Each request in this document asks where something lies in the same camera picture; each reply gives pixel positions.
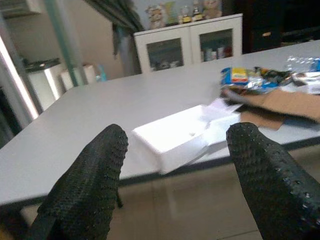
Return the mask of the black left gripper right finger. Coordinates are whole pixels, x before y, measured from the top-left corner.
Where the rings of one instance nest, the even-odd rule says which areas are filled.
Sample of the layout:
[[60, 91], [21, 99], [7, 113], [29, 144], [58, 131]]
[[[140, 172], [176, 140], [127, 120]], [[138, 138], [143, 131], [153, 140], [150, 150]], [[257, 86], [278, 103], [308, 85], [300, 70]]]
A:
[[250, 122], [226, 131], [242, 193], [264, 240], [320, 238], [320, 184]]

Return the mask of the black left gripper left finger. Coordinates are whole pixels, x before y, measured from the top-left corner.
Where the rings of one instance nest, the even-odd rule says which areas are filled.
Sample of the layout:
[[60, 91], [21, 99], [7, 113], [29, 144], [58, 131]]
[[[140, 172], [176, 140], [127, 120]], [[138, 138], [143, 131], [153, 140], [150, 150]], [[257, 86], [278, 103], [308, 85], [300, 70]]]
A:
[[26, 239], [107, 239], [128, 145], [117, 124], [91, 140], [38, 208]]

